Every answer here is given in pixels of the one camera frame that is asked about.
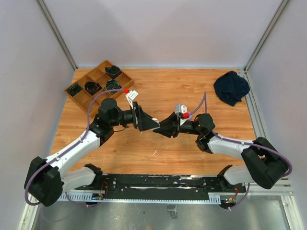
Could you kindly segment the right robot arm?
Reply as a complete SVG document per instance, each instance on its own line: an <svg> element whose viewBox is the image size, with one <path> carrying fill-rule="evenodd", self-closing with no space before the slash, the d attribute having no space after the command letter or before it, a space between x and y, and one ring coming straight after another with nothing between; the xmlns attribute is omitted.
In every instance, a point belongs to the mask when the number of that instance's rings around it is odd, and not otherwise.
<svg viewBox="0 0 307 230"><path fill-rule="evenodd" d="M224 154L244 162L243 165L228 165L217 175L218 188L224 192L241 183L256 183L271 189L276 182L291 172L291 165L265 138L239 140L218 135L210 114L199 114L191 121L184 115L172 113L160 122L154 132L168 138L180 133L196 135L197 147L209 154Z"/></svg>

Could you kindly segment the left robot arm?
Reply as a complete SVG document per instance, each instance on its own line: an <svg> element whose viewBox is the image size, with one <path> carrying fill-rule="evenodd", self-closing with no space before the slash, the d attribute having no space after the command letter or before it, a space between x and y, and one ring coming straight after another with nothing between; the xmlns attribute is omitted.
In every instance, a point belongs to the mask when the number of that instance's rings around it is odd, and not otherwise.
<svg viewBox="0 0 307 230"><path fill-rule="evenodd" d="M160 127L157 119L142 110L133 102L129 110L121 110L117 101L106 98L101 102L98 113L87 129L71 144L44 159L34 158L29 166L24 184L26 203L32 195L38 204L46 207L54 204L62 194L70 190L89 186L98 189L102 186L102 172L88 164L81 169L70 172L69 169L89 152L99 148L114 134L115 126L133 124L139 131L153 130Z"/></svg>

